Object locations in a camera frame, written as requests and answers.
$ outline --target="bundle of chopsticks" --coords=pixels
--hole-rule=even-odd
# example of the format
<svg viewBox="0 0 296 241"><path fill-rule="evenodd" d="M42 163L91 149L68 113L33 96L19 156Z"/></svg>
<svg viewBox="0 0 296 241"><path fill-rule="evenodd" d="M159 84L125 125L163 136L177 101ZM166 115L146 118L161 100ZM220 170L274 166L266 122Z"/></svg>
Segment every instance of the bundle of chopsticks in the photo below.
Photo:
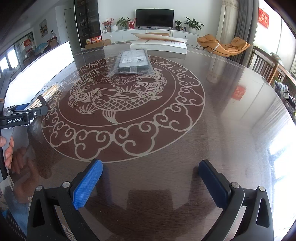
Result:
<svg viewBox="0 0 296 241"><path fill-rule="evenodd" d="M58 88L59 88L59 85L54 84L53 86L51 86L50 88L48 88L46 91L44 91L41 94L46 102L48 102L53 97L53 95L56 93ZM35 107L39 107L39 106L42 106L42 103L40 102L40 100L35 99L26 107L26 110L31 109L31 108L35 108Z"/></svg>

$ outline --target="gray curtain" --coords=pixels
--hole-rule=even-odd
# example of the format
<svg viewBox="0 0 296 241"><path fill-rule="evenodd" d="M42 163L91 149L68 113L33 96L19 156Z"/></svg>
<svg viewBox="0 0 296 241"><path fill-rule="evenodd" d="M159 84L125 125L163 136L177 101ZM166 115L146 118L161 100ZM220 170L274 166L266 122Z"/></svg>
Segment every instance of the gray curtain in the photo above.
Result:
<svg viewBox="0 0 296 241"><path fill-rule="evenodd" d="M235 29L234 37L240 37L249 43L251 23L253 18L253 1L254 0L240 0L239 13L237 16L237 26ZM230 57L231 60L240 63L243 60L245 51Z"/></svg>

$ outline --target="plastic-wrapped package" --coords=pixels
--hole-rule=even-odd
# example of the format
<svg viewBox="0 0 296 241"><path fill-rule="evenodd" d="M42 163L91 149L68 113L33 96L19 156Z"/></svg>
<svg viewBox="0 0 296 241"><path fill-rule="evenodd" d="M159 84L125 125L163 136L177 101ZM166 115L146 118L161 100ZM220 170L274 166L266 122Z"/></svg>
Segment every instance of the plastic-wrapped package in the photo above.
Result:
<svg viewBox="0 0 296 241"><path fill-rule="evenodd" d="M108 77L115 74L153 75L147 50L132 49L121 51L109 71Z"/></svg>

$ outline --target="orange lounge chair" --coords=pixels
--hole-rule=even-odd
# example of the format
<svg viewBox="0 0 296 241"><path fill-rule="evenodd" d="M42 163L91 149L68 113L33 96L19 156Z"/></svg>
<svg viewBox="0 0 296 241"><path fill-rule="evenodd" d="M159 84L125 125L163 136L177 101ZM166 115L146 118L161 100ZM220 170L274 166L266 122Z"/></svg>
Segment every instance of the orange lounge chair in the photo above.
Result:
<svg viewBox="0 0 296 241"><path fill-rule="evenodd" d="M222 57L230 57L245 51L251 45L239 37L235 37L230 44L221 44L213 35L207 34L197 38L201 47L209 53Z"/></svg>

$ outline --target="glass shelf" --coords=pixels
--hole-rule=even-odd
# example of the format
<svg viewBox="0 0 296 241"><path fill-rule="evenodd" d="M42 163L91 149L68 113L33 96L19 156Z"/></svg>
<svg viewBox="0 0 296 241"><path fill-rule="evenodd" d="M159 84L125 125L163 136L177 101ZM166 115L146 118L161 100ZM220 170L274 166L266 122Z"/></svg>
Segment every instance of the glass shelf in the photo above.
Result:
<svg viewBox="0 0 296 241"><path fill-rule="evenodd" d="M81 48L86 45L86 39L101 35L98 2L96 0L75 0L75 15Z"/></svg>

